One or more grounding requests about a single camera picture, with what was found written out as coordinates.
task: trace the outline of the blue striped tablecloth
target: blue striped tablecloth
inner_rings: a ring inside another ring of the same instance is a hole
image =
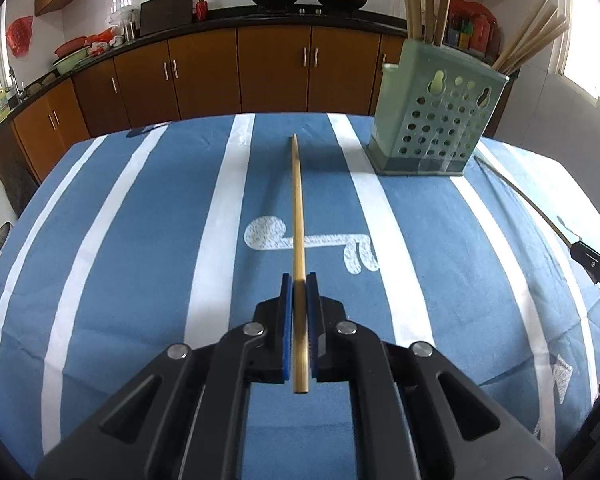
[[[216,342],[292,267],[291,133],[307,269],[390,342],[428,340],[551,450],[600,379],[600,289],[539,216],[474,160],[465,176],[378,177],[371,118],[245,114],[72,147],[0,258],[0,437],[27,471],[172,342]],[[572,239],[600,216],[553,160],[482,156]],[[244,478],[354,478],[344,384],[256,384]]]

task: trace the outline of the utensil holder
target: utensil holder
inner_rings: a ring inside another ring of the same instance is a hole
[[[509,78],[449,47],[406,40],[382,67],[367,154],[381,174],[462,175]]]

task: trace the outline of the white wall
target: white wall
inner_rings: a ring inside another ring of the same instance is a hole
[[[538,0],[484,0],[505,40]],[[558,160],[600,212],[600,111],[589,99],[549,74],[551,46],[522,67],[495,138]]]
[[[7,0],[6,27],[17,18],[33,16],[33,5],[34,0]],[[34,16],[29,52],[22,57],[15,57],[7,48],[9,64],[13,66],[18,81],[28,84],[49,72],[51,64],[57,59],[54,50],[64,41],[62,11]]]

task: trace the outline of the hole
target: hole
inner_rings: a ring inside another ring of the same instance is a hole
[[[442,94],[442,91],[445,89],[445,73],[442,70],[436,72],[427,89],[432,95]]]
[[[480,108],[484,108],[486,105],[489,104],[489,94],[491,93],[491,88],[489,88],[487,86],[487,88],[485,88],[482,91],[482,95],[480,95],[480,97],[478,97],[478,100],[476,101],[476,104],[480,107]]]

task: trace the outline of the bamboo stick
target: bamboo stick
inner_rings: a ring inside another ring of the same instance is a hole
[[[298,138],[292,137],[291,166],[294,189],[294,393],[309,391],[309,342],[306,323],[306,265],[304,262],[304,212]]]
[[[436,0],[424,0],[424,39],[433,43],[436,27]]]
[[[436,34],[433,43],[437,46],[442,45],[442,38],[445,35],[446,17],[449,14],[449,2],[451,0],[440,0],[438,4],[438,18],[436,21]]]
[[[511,42],[505,47],[505,49],[502,51],[502,54],[500,54],[496,62],[493,64],[492,68],[494,70],[499,71],[502,68],[502,66],[507,62],[509,56],[511,56],[513,51],[515,51],[518,48],[518,45],[522,41],[522,38],[524,38],[524,35],[529,30],[529,27],[531,27],[531,24],[536,20],[536,18],[539,16],[540,12],[542,12],[542,9],[544,9],[544,6],[548,2],[549,0],[541,0],[538,3],[538,5],[534,8],[534,10],[526,17],[525,22],[522,24],[522,27],[520,27],[520,29],[517,31],[516,35],[513,37],[513,40],[511,40]]]

